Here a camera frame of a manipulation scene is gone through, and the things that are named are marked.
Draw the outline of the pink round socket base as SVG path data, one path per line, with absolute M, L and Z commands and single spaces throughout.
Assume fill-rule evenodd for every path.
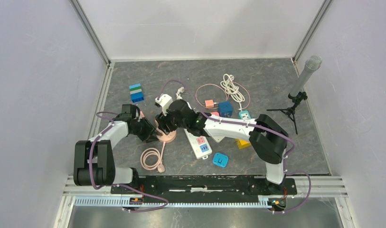
M 160 135 L 157 135 L 157 138 L 160 142 L 163 142 L 163 143 L 170 143 L 172 142 L 176 136 L 177 136 L 177 131 L 172 131 L 170 133 L 165 133 L 163 132 L 162 130 L 160 130 L 159 128 L 157 128 L 158 132 L 160 133 Z

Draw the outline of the orange usb charger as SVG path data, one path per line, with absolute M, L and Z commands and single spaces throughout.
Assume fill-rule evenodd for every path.
M 215 103 L 213 100 L 206 100 L 205 101 L 205 108 L 206 109 L 212 109 L 215 107 Z

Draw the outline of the white long power strip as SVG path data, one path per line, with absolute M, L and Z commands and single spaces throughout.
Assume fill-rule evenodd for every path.
M 189 133 L 187 129 L 184 129 L 188 142 L 194 152 L 196 159 L 207 159 L 212 154 L 212 149 L 208 143 L 208 140 L 204 136 L 194 136 Z

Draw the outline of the dark blue cube socket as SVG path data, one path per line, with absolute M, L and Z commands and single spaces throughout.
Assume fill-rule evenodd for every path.
M 230 118 L 233 115 L 233 107 L 229 101 L 220 102 L 218 104 L 218 113 L 221 117 Z

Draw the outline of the blue plug adapter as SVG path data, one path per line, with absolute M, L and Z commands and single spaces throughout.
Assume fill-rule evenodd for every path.
M 212 163 L 218 167 L 225 168 L 228 164 L 229 157 L 227 155 L 224 155 L 222 153 L 215 153 Z

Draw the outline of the teal power strip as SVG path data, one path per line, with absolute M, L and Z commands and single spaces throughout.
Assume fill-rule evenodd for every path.
M 247 110 L 240 111 L 239 112 L 239 117 L 242 120 L 251 119 L 251 116 L 250 116 L 250 114 L 249 114 L 249 112 Z

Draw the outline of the yellow cube socket adapter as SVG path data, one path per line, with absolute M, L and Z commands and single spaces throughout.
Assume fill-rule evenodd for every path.
M 239 149 L 244 149 L 244 148 L 251 146 L 251 143 L 248 141 L 245 141 L 245 140 L 236 139 L 235 141 L 236 141 L 237 147 Z

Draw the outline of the white plug adapter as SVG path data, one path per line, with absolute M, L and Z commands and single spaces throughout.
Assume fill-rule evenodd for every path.
M 213 136 L 212 139 L 217 142 L 217 143 L 220 143 L 224 137 L 223 136 Z

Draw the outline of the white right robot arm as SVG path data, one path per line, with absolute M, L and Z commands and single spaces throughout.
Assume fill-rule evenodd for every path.
M 156 116 L 159 129 L 170 133 L 183 128 L 196 137 L 227 137 L 249 141 L 258 157 L 266 164 L 266 189 L 277 194 L 285 187 L 283 156 L 290 141 L 287 132 L 271 117 L 261 114 L 256 119 L 234 119 L 195 112 L 185 100 L 156 98 L 162 109 Z

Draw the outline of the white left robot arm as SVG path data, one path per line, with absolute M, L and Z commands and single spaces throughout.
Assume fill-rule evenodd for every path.
M 97 117 L 109 121 L 96 136 L 80 140 L 75 144 L 74 183 L 77 186 L 92 186 L 99 189 L 116 182 L 116 166 L 113 149 L 123 138 L 135 135 L 145 143 L 158 140 L 160 133 L 147 118 L 141 115 L 138 106 L 122 105 L 122 110 L 114 118 L 107 118 L 101 111 Z

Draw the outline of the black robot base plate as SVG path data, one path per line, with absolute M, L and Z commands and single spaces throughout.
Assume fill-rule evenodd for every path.
M 277 186 L 264 176 L 255 175 L 198 175 L 198 176 L 140 176 L 129 184 L 155 198 L 143 197 L 145 203 L 249 203 L 258 196 L 297 194 L 295 180 L 285 178 Z

